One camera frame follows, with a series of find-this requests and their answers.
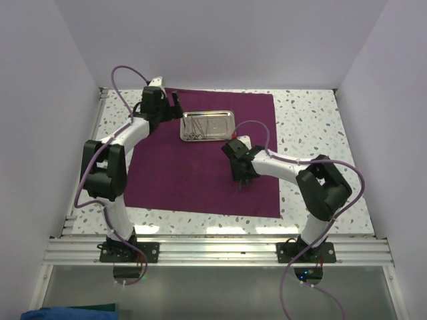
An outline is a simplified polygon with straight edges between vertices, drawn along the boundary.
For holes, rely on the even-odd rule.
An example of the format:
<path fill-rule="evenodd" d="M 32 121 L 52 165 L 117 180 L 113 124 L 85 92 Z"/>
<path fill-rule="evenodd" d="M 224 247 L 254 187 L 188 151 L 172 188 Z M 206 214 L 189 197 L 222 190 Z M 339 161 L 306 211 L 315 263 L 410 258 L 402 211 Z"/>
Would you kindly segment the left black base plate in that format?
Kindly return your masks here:
<path fill-rule="evenodd" d="M 100 243 L 97 245 L 100 250 L 99 261 L 102 263 L 134 263 L 137 261 L 157 263 L 160 252 L 158 242 L 137 242 L 134 246 L 142 251 L 145 257 L 122 242 L 114 241 L 112 244 L 108 244 L 105 241 Z"/>

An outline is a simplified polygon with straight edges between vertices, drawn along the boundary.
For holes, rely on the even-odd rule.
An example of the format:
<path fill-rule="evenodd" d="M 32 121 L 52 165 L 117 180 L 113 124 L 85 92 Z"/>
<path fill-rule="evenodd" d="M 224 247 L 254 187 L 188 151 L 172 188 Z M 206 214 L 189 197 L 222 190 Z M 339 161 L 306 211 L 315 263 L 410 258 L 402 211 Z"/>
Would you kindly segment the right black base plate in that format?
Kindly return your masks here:
<path fill-rule="evenodd" d="M 276 243 L 276 255 L 278 263 L 289 263 L 295 257 L 298 257 L 295 263 L 336 263 L 336 252 L 334 244 L 331 242 L 323 242 L 320 246 L 310 248 L 302 255 L 303 246 L 294 241 Z"/>

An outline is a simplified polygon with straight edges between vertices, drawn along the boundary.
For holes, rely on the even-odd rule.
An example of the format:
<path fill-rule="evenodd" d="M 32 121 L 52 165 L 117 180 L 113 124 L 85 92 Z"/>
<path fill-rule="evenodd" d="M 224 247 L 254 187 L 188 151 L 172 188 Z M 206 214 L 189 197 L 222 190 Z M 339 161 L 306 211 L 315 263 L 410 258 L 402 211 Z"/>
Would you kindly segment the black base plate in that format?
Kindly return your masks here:
<path fill-rule="evenodd" d="M 276 243 L 276 255 L 278 263 L 289 263 L 295 257 L 298 257 L 295 263 L 336 263 L 336 252 L 334 244 L 331 242 L 323 242 L 320 246 L 310 248 L 302 255 L 303 246 L 294 241 Z"/>
<path fill-rule="evenodd" d="M 158 242 L 137 242 L 134 246 L 142 251 L 145 257 L 122 242 L 114 241 L 112 244 L 108 244 L 105 241 L 100 243 L 97 245 L 100 250 L 99 261 L 102 263 L 134 263 L 137 261 L 157 263 L 160 252 Z"/>

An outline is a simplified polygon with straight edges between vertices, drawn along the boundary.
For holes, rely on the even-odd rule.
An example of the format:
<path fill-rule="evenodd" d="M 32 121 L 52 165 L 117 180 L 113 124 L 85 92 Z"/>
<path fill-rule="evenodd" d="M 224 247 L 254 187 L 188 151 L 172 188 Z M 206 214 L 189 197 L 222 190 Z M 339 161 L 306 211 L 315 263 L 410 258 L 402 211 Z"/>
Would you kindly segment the steel instrument tray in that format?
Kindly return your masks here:
<path fill-rule="evenodd" d="M 183 138 L 184 124 L 190 119 L 194 119 L 201 127 L 204 134 L 202 140 L 186 141 Z M 181 118 L 179 137 L 185 142 L 226 141 L 232 138 L 235 129 L 232 111 L 191 111 L 184 113 Z"/>

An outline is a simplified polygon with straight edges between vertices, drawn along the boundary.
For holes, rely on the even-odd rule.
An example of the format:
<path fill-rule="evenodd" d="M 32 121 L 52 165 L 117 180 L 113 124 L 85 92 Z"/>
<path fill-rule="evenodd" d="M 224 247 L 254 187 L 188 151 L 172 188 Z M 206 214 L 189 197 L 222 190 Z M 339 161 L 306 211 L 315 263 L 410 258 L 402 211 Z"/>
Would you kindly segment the aluminium left side rail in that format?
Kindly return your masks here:
<path fill-rule="evenodd" d="M 95 120 L 91 127 L 91 133 L 89 134 L 89 139 L 94 139 L 97 137 L 97 132 L 99 130 L 99 124 L 101 122 L 101 118 L 103 115 L 103 110 L 104 110 L 106 99 L 108 97 L 108 92 L 109 92 L 109 88 L 107 87 L 99 88 L 99 100 L 97 102 Z M 74 194 L 71 197 L 69 208 L 67 209 L 67 215 L 65 216 L 65 220 L 61 230 L 61 237 L 73 236 L 73 225 L 77 221 L 77 218 L 81 213 L 81 209 L 76 209 L 74 207 L 75 196 L 77 195 L 78 186 L 80 183 L 80 172 L 81 172 L 81 168 L 79 167 L 77 171 L 77 181 L 75 183 Z"/>

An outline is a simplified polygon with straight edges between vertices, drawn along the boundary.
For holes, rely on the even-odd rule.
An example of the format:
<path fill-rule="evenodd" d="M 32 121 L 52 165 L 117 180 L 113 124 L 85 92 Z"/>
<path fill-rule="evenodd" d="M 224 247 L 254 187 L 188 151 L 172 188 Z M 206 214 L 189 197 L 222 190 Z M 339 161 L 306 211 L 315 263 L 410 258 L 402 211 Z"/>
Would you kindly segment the blue cloth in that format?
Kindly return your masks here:
<path fill-rule="evenodd" d="M 115 311 L 96 311 L 96 310 L 87 310 L 87 309 L 73 309 L 65 307 L 53 307 L 50 309 L 40 309 L 34 311 L 28 311 L 23 313 L 20 319 L 32 320 L 118 320 L 119 313 Z"/>

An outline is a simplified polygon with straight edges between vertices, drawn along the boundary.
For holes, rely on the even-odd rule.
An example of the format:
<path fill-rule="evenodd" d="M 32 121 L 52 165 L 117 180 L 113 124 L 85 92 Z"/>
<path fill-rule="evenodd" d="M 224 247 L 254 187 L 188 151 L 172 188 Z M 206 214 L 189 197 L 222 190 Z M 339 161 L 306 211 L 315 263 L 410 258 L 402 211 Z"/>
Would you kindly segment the purple surgical cloth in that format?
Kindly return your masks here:
<path fill-rule="evenodd" d="M 177 90 L 184 111 L 232 111 L 240 135 L 276 151 L 271 94 Z M 248 217 L 280 216 L 278 179 L 262 176 L 239 187 L 222 141 L 184 142 L 179 121 L 162 123 L 131 157 L 124 201 L 128 207 Z"/>

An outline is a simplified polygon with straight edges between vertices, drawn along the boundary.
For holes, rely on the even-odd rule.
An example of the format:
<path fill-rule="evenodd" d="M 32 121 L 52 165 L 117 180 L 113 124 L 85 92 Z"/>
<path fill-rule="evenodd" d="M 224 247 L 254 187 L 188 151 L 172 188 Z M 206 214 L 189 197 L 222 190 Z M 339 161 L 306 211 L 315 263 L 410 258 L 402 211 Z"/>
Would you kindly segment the aluminium rail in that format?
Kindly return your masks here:
<path fill-rule="evenodd" d="M 140 242 L 158 242 L 158 267 L 275 267 L 276 245 L 288 240 L 284 235 L 188 235 L 139 237 Z M 394 260 L 386 240 L 373 237 L 331 235 L 336 267 L 391 267 Z M 48 242 L 43 264 L 100 265 L 100 237 L 62 237 Z"/>
<path fill-rule="evenodd" d="M 109 92 L 109 88 L 107 87 L 99 88 L 99 100 L 97 102 L 95 120 L 91 127 L 91 133 L 89 134 L 89 139 L 94 139 L 97 137 L 97 132 L 99 130 L 99 124 L 101 122 L 101 118 L 103 115 L 103 110 L 104 110 L 106 99 L 108 97 L 108 92 Z M 75 196 L 77 195 L 78 186 L 80 183 L 80 172 L 81 172 L 81 168 L 79 167 L 77 171 L 77 181 L 75 183 L 74 194 L 71 197 L 69 208 L 67 209 L 67 215 L 65 216 L 65 220 L 61 230 L 61 237 L 73 236 L 73 225 L 77 221 L 77 218 L 81 213 L 81 209 L 76 209 L 74 207 Z"/>

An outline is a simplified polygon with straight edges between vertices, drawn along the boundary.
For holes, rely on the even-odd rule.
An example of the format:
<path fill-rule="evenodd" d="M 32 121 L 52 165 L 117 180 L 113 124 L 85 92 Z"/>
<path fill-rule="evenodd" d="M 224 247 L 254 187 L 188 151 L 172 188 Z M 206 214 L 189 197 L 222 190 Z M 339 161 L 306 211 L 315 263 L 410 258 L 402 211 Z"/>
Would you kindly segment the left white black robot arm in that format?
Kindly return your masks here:
<path fill-rule="evenodd" d="M 171 92 L 170 103 L 165 89 L 149 85 L 143 88 L 141 101 L 130 110 L 129 120 L 102 140 L 88 140 L 83 146 L 80 182 L 74 207 L 98 204 L 109 232 L 107 238 L 119 241 L 115 254 L 121 260 L 133 261 L 139 246 L 130 240 L 134 227 L 124 203 L 127 185 L 126 155 L 148 138 L 161 123 L 183 117 L 177 91 Z"/>

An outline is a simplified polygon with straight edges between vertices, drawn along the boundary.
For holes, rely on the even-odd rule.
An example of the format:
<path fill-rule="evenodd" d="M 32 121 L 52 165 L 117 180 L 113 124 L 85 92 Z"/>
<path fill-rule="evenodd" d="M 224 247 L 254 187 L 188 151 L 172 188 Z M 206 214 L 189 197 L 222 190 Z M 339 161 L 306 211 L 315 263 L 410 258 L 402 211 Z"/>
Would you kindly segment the aluminium front rail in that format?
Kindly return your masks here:
<path fill-rule="evenodd" d="M 288 240 L 284 235 L 188 235 L 139 237 L 140 242 L 158 242 L 158 267 L 275 267 L 276 245 Z M 336 267 L 391 267 L 394 260 L 386 240 L 373 237 L 331 235 Z M 100 265 L 100 237 L 62 237 L 48 242 L 43 264 Z"/>

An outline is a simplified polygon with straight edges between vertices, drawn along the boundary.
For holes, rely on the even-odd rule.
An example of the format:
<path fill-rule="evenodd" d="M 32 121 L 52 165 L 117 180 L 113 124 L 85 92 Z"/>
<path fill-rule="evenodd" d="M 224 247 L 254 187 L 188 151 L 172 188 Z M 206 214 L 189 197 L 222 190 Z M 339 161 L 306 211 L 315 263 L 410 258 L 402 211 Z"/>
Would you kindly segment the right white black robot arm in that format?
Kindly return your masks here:
<path fill-rule="evenodd" d="M 352 195 L 332 160 L 325 155 L 315 159 L 285 158 L 259 145 L 251 147 L 247 136 L 228 141 L 222 151 L 230 162 L 233 180 L 240 184 L 268 176 L 299 188 L 309 216 L 296 239 L 295 252 L 307 262 L 318 257 L 326 242 L 327 226 Z"/>

